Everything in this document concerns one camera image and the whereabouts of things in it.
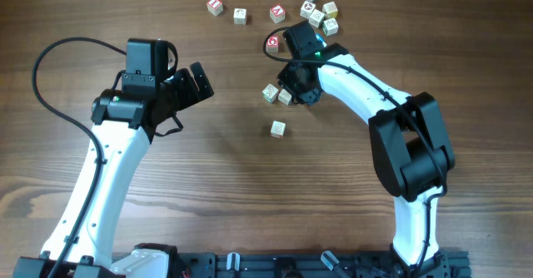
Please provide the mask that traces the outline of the blue H wooden block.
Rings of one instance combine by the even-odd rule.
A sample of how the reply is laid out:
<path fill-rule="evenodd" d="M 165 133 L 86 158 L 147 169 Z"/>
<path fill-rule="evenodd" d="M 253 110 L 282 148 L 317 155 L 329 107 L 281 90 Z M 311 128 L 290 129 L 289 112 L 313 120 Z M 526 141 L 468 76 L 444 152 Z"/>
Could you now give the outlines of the blue H wooden block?
<path fill-rule="evenodd" d="M 283 104 L 286 104 L 286 105 L 290 105 L 291 104 L 291 100 L 292 100 L 292 95 L 286 91 L 285 89 L 281 89 L 279 94 L 278 94 L 278 97 L 277 97 L 278 101 L 283 103 Z"/>

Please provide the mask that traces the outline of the green Z wooden block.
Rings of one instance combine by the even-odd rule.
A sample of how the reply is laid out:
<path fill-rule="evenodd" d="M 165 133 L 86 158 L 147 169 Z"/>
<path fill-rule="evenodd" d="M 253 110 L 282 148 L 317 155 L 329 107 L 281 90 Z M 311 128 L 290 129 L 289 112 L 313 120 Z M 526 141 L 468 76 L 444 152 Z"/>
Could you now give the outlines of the green Z wooden block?
<path fill-rule="evenodd" d="M 274 87 L 272 84 L 268 84 L 262 91 L 262 96 L 269 103 L 273 103 L 278 95 L 278 88 Z"/>

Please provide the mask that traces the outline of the wooden block red side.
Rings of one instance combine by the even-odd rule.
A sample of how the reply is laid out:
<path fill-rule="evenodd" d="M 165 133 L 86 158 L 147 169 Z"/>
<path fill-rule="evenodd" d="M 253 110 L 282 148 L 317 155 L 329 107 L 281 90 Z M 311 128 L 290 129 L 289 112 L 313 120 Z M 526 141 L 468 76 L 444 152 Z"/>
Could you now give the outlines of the wooden block red side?
<path fill-rule="evenodd" d="M 270 134 L 272 137 L 283 138 L 286 130 L 286 124 L 284 122 L 274 121 L 271 125 Z"/>

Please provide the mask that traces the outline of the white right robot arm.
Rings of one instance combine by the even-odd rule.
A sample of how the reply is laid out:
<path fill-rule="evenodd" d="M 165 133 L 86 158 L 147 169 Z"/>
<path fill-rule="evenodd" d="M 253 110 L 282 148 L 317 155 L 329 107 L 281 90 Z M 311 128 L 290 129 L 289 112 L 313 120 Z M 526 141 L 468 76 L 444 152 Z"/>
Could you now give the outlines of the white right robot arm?
<path fill-rule="evenodd" d="M 439 250 L 436 205 L 455 165 L 435 98 L 386 85 L 338 43 L 291 50 L 278 80 L 297 102 L 311 105 L 326 93 L 368 125 L 376 175 L 394 198 L 393 250 L 409 270 L 420 270 Z"/>

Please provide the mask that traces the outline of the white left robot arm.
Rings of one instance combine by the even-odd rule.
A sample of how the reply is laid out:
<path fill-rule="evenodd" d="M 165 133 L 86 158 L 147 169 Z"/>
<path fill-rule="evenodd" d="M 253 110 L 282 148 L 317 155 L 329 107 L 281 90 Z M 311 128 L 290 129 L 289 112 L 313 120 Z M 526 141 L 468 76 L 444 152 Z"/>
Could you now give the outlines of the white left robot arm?
<path fill-rule="evenodd" d="M 140 76 L 119 90 L 106 89 L 93 103 L 93 138 L 77 183 L 51 236 L 37 257 L 21 257 L 16 277 L 182 277 L 187 270 L 175 246 L 141 243 L 120 260 L 113 241 L 127 190 L 157 135 L 177 112 L 211 97 L 198 62 L 150 87 Z"/>

